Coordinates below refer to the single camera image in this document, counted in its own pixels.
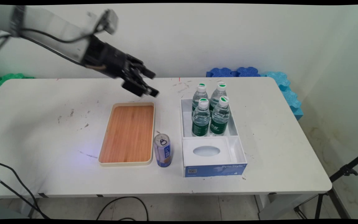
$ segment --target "bottle cap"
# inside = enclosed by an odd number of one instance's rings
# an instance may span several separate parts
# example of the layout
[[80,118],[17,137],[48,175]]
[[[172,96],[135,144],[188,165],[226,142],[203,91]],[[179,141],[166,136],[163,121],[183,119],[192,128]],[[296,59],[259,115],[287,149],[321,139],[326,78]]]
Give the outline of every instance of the bottle cap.
[[197,85],[197,91],[205,92],[206,91],[206,85],[203,84],[203,83],[200,83],[199,85]]
[[209,106],[209,100],[206,98],[201,98],[199,101],[199,107],[205,109],[208,106]]
[[225,91],[226,90],[226,83],[219,82],[217,87],[216,87],[216,89],[219,90],[219,91]]
[[219,104],[222,106],[229,105],[229,98],[227,96],[221,96],[219,99]]

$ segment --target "plastic bottle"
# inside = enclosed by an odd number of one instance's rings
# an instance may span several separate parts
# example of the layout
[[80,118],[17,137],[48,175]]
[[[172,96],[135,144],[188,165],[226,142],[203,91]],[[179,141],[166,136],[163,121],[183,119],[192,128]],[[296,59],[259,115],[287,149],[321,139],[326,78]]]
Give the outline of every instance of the plastic bottle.
[[199,100],[201,98],[206,98],[208,99],[208,94],[206,93],[206,85],[203,84],[203,83],[200,83],[198,86],[197,86],[197,91],[196,93],[193,95],[193,105],[192,105],[192,108],[191,108],[191,115],[193,116],[193,112],[194,110],[196,109],[196,107],[198,106],[199,104]]
[[191,126],[192,136],[206,136],[208,132],[208,125],[211,120],[211,115],[208,109],[209,100],[207,98],[201,98],[199,105],[194,110]]
[[215,106],[219,103],[219,99],[221,96],[226,96],[226,83],[224,82],[218,83],[215,91],[211,96],[211,100],[209,101],[209,111],[211,113],[211,117],[212,117],[212,111],[215,108]]
[[212,136],[222,136],[225,133],[230,117],[229,98],[221,96],[211,117],[210,133]]

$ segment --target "tripod leg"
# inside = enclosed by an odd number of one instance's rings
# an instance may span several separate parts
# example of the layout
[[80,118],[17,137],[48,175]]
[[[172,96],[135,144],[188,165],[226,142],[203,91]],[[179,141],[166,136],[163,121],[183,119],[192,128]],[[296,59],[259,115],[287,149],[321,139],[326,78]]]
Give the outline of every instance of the tripod leg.
[[324,194],[319,194],[319,198],[317,200],[316,215],[314,216],[314,219],[320,218],[321,205],[323,204],[323,196]]

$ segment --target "tissue box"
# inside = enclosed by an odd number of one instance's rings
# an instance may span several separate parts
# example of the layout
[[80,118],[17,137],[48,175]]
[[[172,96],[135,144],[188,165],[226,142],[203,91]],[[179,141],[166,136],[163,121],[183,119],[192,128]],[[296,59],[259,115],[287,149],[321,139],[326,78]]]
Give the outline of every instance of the tissue box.
[[223,136],[191,135],[192,99],[181,99],[181,134],[185,177],[242,175],[247,159],[238,136],[233,115]]

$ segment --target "light blue foam block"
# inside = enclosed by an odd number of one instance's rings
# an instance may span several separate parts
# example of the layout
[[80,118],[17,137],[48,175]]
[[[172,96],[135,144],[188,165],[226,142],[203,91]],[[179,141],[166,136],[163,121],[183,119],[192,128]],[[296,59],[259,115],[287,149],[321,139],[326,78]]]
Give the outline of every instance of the light blue foam block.
[[261,76],[273,78],[281,91],[285,91],[291,84],[291,82],[287,79],[287,74],[283,72],[267,72]]
[[294,113],[295,118],[299,120],[303,116],[303,112],[301,110],[302,103],[297,99],[298,95],[294,93],[290,87],[281,92],[284,95],[288,105],[290,106],[292,113]]

